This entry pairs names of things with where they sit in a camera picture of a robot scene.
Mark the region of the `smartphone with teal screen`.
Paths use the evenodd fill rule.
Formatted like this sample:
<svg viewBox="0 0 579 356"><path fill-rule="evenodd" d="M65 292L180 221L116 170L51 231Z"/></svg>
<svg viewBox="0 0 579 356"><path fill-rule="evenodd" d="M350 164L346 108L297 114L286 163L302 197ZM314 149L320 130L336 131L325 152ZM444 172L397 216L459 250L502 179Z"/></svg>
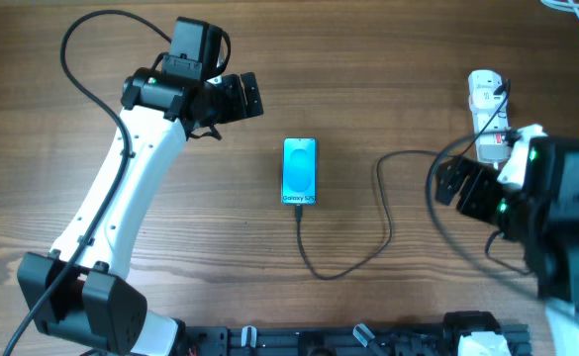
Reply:
<svg viewBox="0 0 579 356"><path fill-rule="evenodd" d="M286 205L317 203L317 152L314 138L287 137L283 141L281 202Z"/></svg>

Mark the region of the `white power strip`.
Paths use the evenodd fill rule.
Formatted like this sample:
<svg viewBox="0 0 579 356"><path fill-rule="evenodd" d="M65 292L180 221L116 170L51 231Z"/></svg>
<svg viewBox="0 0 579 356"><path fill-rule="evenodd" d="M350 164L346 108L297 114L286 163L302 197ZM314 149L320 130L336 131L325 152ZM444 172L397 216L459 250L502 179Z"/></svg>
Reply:
<svg viewBox="0 0 579 356"><path fill-rule="evenodd" d="M510 155L510 149L505 143L503 131L509 127L508 99L511 93L511 81L503 79L498 73L488 69L477 69L468 76L468 89L470 93L481 87L489 87L496 94L505 94L506 98L493 112L473 113L472 123L475 141L473 145L479 162L498 165L506 161Z"/></svg>

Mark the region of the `white USB charger plug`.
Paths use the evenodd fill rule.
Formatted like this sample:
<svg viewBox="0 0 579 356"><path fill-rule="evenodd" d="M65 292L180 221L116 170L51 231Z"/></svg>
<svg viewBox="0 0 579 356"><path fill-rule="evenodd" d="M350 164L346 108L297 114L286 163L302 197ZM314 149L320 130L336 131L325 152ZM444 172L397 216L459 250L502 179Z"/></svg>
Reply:
<svg viewBox="0 0 579 356"><path fill-rule="evenodd" d="M473 113L493 112L505 98L505 94L496 94L493 88L476 88L469 95L469 107Z"/></svg>

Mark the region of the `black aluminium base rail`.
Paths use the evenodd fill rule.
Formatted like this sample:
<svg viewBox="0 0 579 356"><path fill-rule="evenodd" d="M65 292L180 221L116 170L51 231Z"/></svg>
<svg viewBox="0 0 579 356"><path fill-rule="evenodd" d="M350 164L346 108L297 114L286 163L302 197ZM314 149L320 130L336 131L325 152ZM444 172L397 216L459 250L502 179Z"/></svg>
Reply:
<svg viewBox="0 0 579 356"><path fill-rule="evenodd" d="M373 331L388 355L454 355L438 324L380 327ZM309 356L370 355L349 327L240 329L188 326L171 352L179 356Z"/></svg>

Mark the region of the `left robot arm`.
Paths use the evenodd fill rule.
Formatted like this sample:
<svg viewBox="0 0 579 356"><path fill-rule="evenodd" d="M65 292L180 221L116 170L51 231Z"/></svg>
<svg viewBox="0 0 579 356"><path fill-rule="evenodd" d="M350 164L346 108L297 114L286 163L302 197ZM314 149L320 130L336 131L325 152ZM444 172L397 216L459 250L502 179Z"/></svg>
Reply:
<svg viewBox="0 0 579 356"><path fill-rule="evenodd" d="M185 323L147 306L127 280L139 229L156 190L191 139L260 116L252 73L228 74L229 35L179 18L170 48L123 85L110 150L78 213L44 255L27 253L17 279L24 325L100 355L192 355Z"/></svg>

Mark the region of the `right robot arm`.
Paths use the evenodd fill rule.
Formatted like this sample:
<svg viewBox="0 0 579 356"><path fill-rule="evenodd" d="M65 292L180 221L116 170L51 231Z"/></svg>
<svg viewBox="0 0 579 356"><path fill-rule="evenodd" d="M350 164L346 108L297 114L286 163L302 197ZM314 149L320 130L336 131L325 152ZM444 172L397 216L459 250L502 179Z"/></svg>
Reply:
<svg viewBox="0 0 579 356"><path fill-rule="evenodd" d="M425 187L429 215L450 247L475 269L547 308L556 351L579 355L579 140L537 136L529 140L520 163L523 184L509 188L499 173L444 148L432 163ZM473 259L445 229L434 205L460 198L458 211L497 227L524 249L536 277L531 292Z"/></svg>

